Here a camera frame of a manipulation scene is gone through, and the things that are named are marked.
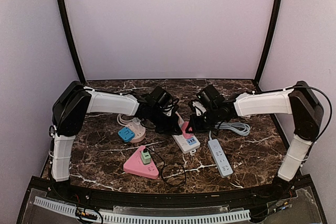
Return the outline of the light blue power strip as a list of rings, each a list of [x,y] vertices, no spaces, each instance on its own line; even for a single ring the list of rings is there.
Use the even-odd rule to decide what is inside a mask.
[[[222,178],[228,177],[233,174],[233,169],[217,139],[212,139],[208,141],[208,148],[211,155],[215,161],[217,169]]]

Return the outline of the pink square plug adapter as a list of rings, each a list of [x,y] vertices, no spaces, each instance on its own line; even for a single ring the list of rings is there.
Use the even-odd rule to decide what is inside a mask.
[[[192,138],[194,136],[193,133],[189,132],[189,128],[188,128],[188,124],[189,121],[185,121],[182,126],[181,126],[181,130],[182,130],[182,135],[184,136],[184,138],[189,139]]]

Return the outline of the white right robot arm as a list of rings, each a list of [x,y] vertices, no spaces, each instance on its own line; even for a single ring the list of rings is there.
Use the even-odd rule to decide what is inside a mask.
[[[280,178],[268,188],[273,200],[288,191],[298,169],[308,158],[314,143],[325,132],[321,127],[324,108],[314,92],[317,89],[305,81],[294,86],[271,90],[243,92],[225,98],[213,85],[208,85],[189,103],[194,111],[186,127],[187,133],[201,133],[218,129],[224,122],[259,114],[290,114],[293,117],[293,139],[278,170]]]

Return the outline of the white multi-socket power strip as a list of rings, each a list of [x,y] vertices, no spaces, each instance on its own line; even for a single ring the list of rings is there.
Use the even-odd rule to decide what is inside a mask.
[[[192,133],[187,133],[186,128],[188,126],[188,121],[184,121],[182,117],[176,112],[178,116],[178,124],[182,131],[181,135],[173,135],[173,139],[181,149],[183,154],[194,154],[196,150],[200,147],[200,142],[197,137]]]

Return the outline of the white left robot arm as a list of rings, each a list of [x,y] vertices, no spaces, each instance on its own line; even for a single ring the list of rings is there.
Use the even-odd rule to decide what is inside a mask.
[[[109,113],[135,116],[148,120],[159,134],[181,135],[176,114],[178,100],[157,86],[147,94],[113,93],[85,87],[73,81],[54,103],[49,135],[53,139],[51,177],[56,181],[54,193],[63,201],[74,197],[69,179],[69,165],[73,142],[88,113]]]

